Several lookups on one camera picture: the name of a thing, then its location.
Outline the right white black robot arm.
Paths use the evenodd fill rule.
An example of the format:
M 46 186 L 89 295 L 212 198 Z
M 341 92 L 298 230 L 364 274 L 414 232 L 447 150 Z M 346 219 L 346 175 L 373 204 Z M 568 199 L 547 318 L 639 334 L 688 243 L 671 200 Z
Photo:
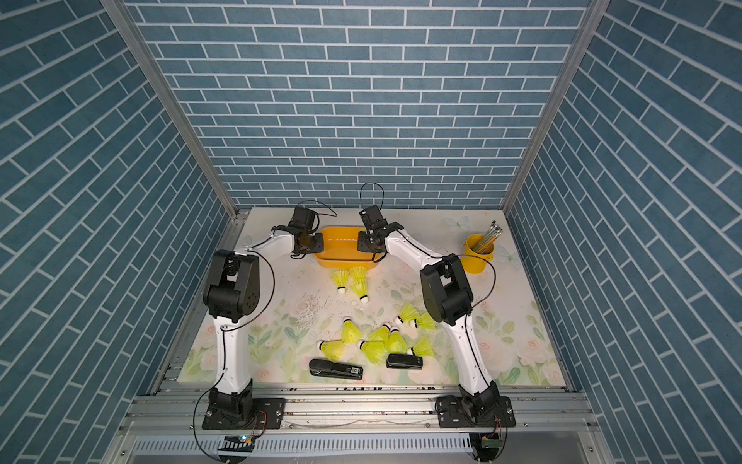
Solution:
M 483 425 L 495 417 L 500 392 L 485 367 L 473 328 L 473 290 L 455 254 L 438 255 L 419 243 L 397 222 L 388 222 L 378 206 L 359 212 L 365 230 L 359 250 L 386 253 L 419 272 L 423 303 L 448 334 L 459 371 L 462 409 L 468 420 Z

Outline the yellow plastic storage box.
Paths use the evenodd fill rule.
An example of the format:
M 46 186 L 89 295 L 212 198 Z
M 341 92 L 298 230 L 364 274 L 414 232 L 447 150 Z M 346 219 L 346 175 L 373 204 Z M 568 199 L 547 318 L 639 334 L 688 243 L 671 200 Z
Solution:
M 324 250 L 314 257 L 319 264 L 327 269 L 350 269 L 363 266 L 373 269 L 377 264 L 373 261 L 374 254 L 361 252 L 357 248 L 357 239 L 361 227 L 328 226 L 321 230 Z

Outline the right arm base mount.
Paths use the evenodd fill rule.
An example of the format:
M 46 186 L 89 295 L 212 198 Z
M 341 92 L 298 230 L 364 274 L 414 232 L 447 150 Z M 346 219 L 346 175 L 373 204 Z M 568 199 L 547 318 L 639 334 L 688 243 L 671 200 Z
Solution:
M 511 399 L 507 396 L 501 396 L 484 411 L 477 411 L 462 396 L 439 396 L 435 400 L 434 411 L 440 428 L 511 428 L 517 425 Z

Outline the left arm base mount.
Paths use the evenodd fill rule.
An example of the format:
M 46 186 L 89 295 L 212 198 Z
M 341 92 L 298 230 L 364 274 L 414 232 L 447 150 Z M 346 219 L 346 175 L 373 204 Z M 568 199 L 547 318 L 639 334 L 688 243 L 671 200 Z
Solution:
M 205 430 L 279 429 L 283 420 L 286 399 L 280 397 L 252 398 L 224 396 L 211 399 L 202 421 Z

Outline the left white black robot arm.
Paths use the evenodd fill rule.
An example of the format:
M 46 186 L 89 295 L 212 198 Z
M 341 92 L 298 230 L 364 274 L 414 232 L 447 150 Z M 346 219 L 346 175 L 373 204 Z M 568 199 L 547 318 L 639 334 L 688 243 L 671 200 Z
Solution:
M 213 317 L 220 339 L 221 363 L 216 384 L 209 390 L 204 429 L 236 429 L 252 425 L 258 415 L 253 404 L 253 376 L 247 361 L 247 325 L 260 313 L 261 266 L 272 277 L 271 300 L 276 293 L 276 273 L 271 261 L 282 256 L 303 256 L 324 250 L 317 212 L 298 206 L 286 225 L 276 225 L 263 241 L 242 251 L 220 249 L 208 272 L 203 303 Z

